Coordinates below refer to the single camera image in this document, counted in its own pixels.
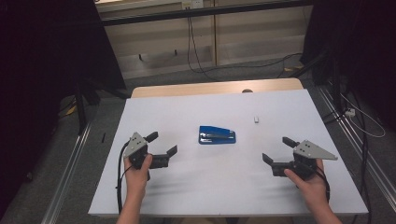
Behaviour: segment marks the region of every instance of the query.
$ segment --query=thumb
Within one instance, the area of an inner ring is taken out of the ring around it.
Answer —
[[[297,185],[299,189],[302,189],[304,187],[305,182],[292,170],[285,169],[284,173],[295,185]]]
[[[149,167],[150,167],[150,165],[151,165],[151,162],[152,162],[152,155],[151,155],[151,154],[148,154],[148,155],[146,156],[145,160],[143,161],[141,170],[147,172],[147,171],[149,170]]]

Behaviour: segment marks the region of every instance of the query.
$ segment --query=hand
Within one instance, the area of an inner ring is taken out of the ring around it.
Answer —
[[[129,168],[129,170],[125,172],[126,185],[127,185],[127,200],[128,198],[134,198],[135,200],[139,200],[139,202],[143,201],[143,198],[145,197],[146,194],[148,171],[151,162],[152,162],[152,155],[148,154],[145,160],[143,161],[140,170],[136,170],[132,166],[128,158],[124,159],[124,170],[127,170]]]
[[[317,166],[324,172],[322,160],[317,159]],[[285,169],[285,175],[300,189],[306,207],[311,211],[317,223],[341,223],[327,202],[326,184],[322,178],[314,175],[312,178],[303,181],[289,169]]]

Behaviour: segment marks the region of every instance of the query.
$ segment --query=human arm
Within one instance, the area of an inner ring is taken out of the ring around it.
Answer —
[[[124,170],[127,193],[125,203],[122,207],[117,224],[137,224],[140,218],[140,206],[142,205],[143,198],[146,194],[146,185],[148,181],[148,171],[152,162],[152,156],[147,155],[143,161],[140,170],[131,167],[132,164],[129,159],[124,159]]]
[[[319,171],[323,171],[323,161],[317,160]],[[285,175],[299,188],[305,199],[305,205],[318,224],[342,223],[329,206],[326,197],[326,185],[322,178],[314,175],[303,181],[292,170],[285,169]]]

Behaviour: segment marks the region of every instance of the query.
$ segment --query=gray carpet floor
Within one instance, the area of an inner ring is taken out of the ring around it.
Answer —
[[[298,56],[285,61],[286,67],[300,65]],[[283,64],[261,66],[273,63],[276,60],[266,62],[241,63],[226,68],[208,72],[206,77],[202,73],[194,73],[191,70],[176,72],[156,77],[140,77],[126,80],[127,94],[140,86],[170,85],[181,83],[199,83],[231,80],[249,80],[276,78],[281,75],[287,77],[290,73],[281,74]],[[312,96],[312,99],[321,116],[331,112],[319,93],[318,87],[314,86],[310,74],[301,77],[301,81]],[[99,218],[88,215],[96,185],[105,166],[106,157],[110,150],[113,137],[118,128],[120,116],[124,107],[124,101],[114,98],[106,92],[98,92],[102,98],[99,105],[87,105],[88,119],[92,121],[92,127],[85,147],[78,158],[76,171],[72,176],[70,186],[66,192],[62,207],[57,216],[56,223],[115,223],[115,218]],[[360,99],[363,110],[375,118],[375,112]],[[375,124],[368,122],[367,130],[373,133],[379,132]],[[345,136],[337,121],[326,125],[335,145],[340,151],[346,168],[351,173],[357,188],[361,185],[361,159]],[[396,181],[395,167],[393,166],[396,153],[396,133],[385,127],[387,135],[383,138],[369,138],[369,148],[376,161],[394,184]],[[78,116],[72,114],[59,120],[58,127],[46,149],[46,152],[37,163],[33,171],[33,181],[24,183],[18,195],[9,206],[0,224],[24,224],[40,223],[47,211],[50,200],[64,172],[64,168],[72,154],[72,150],[78,139]],[[372,223],[396,223],[396,213],[389,205],[384,194],[374,182],[372,176],[366,176],[367,188],[370,195],[372,208]],[[367,223],[367,215],[358,216],[355,223]],[[351,223],[353,217],[341,217],[344,223]],[[142,218],[142,223],[163,223],[162,218]],[[312,217],[295,217],[294,223],[315,223]]]

